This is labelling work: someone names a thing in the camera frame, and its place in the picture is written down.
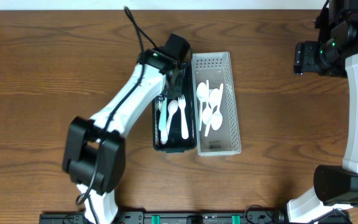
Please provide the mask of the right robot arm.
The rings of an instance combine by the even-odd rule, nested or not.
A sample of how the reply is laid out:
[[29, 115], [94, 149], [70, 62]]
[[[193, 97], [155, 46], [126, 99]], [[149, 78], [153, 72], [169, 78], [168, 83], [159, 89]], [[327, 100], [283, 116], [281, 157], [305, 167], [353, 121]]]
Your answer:
[[296, 45], [293, 72], [347, 79], [347, 146], [342, 164], [319, 165], [312, 188], [290, 200], [276, 223], [350, 223], [346, 212], [358, 207], [358, 1], [326, 1], [314, 27], [318, 39]]

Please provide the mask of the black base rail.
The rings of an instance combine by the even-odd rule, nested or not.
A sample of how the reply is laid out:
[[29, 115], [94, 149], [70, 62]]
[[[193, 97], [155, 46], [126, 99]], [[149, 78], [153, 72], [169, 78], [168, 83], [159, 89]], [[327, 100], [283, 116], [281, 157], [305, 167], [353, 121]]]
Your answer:
[[[288, 223], [279, 211], [249, 210], [246, 213], [149, 213], [121, 212], [113, 221], [115, 224], [270, 224]], [[39, 224], [92, 223], [83, 212], [44, 213]]]

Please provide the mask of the clear plastic basket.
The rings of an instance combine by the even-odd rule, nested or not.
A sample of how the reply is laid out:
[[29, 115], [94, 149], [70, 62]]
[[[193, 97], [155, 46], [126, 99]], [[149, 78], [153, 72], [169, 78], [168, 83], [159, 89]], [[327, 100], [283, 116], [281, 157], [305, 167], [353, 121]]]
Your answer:
[[[200, 156], [231, 156], [241, 153], [241, 138], [230, 53], [193, 54], [191, 68], [196, 110], [198, 154]], [[207, 137], [204, 136], [206, 125], [202, 123], [201, 131], [198, 128], [200, 101], [197, 99], [196, 89], [200, 82], [204, 82], [207, 85], [209, 89], [208, 95], [211, 90], [219, 88], [221, 83], [224, 84], [221, 104], [218, 105], [223, 116], [223, 123], [218, 130], [214, 130], [210, 126]]]

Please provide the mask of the white plastic spoon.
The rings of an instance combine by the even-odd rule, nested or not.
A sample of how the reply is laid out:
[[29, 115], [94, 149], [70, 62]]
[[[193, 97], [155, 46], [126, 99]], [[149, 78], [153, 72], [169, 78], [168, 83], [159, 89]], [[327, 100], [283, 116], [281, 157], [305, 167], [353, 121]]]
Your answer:
[[169, 134], [169, 132], [170, 132], [170, 126], [171, 126], [171, 123], [172, 123], [172, 118], [173, 118], [173, 115], [177, 112], [177, 109], [178, 109], [177, 100], [172, 100], [171, 102], [169, 102], [169, 104], [167, 106], [167, 111], [168, 111], [167, 134]]

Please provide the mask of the white plastic fork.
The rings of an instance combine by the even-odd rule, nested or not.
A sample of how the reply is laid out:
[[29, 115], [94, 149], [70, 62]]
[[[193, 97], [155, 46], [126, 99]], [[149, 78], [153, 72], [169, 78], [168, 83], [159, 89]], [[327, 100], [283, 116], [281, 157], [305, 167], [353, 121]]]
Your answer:
[[168, 140], [168, 134], [167, 134], [167, 123], [166, 123], [166, 128], [163, 131], [160, 131], [160, 142], [162, 144], [166, 144]]
[[189, 132], [185, 114], [186, 100], [184, 95], [178, 98], [178, 107], [181, 113], [181, 136], [183, 139], [188, 139]]

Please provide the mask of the white spoon angled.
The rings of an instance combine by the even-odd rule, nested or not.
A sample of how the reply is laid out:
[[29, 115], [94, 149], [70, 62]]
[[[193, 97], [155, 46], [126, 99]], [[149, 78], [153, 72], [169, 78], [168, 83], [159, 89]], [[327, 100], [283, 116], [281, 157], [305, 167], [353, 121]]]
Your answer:
[[216, 111], [213, 113], [211, 117], [211, 127], [214, 130], [218, 130], [221, 127], [222, 123], [223, 123], [223, 116], [220, 112], [220, 107], [218, 106], [216, 108]]

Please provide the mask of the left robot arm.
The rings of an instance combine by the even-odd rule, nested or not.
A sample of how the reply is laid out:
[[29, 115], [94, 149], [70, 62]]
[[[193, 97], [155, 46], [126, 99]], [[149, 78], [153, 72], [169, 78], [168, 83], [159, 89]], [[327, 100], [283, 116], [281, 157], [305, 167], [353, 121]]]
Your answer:
[[117, 95], [90, 119], [69, 125], [62, 169], [80, 189], [91, 223], [112, 223], [118, 213], [114, 189], [123, 176], [125, 139], [146, 107], [182, 94], [189, 42], [171, 34], [165, 45], [139, 54], [134, 71]]

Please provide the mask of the white plastic fork hidden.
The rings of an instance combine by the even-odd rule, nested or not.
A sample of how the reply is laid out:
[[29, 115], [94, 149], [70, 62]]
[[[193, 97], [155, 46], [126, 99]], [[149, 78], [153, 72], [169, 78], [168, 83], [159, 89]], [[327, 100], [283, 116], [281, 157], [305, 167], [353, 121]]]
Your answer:
[[166, 128], [167, 122], [167, 99], [164, 98], [158, 103], [158, 108], [160, 110], [160, 117], [158, 122], [158, 129], [163, 131]]

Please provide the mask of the black plastic basket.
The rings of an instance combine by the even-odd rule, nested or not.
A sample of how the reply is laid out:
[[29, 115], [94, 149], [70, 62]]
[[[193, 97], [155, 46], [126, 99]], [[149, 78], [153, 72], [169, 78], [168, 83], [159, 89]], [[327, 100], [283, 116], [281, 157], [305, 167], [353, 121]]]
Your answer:
[[196, 136], [196, 110], [193, 96], [193, 75], [191, 71], [191, 63], [186, 62], [181, 66], [180, 75], [183, 77], [182, 94], [185, 96], [185, 117], [189, 130], [189, 138], [183, 139], [181, 136], [181, 113], [180, 109], [173, 115], [171, 128], [168, 134], [168, 140], [165, 144], [160, 141], [160, 130], [158, 122], [160, 110], [158, 103], [161, 103], [161, 96], [156, 97], [152, 101], [152, 130], [153, 130], [153, 147], [156, 151], [166, 153], [179, 153], [192, 150], [197, 146]]

